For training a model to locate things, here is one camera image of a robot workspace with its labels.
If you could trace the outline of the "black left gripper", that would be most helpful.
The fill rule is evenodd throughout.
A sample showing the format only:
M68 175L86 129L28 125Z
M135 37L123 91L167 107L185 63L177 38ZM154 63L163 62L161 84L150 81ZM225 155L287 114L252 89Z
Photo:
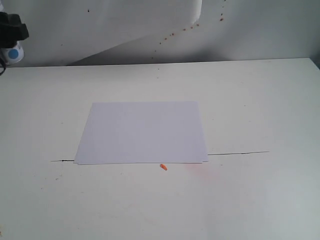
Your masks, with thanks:
M27 25L22 23L20 15L6 12L0 13L0 47L13 48L18 41L29 37Z

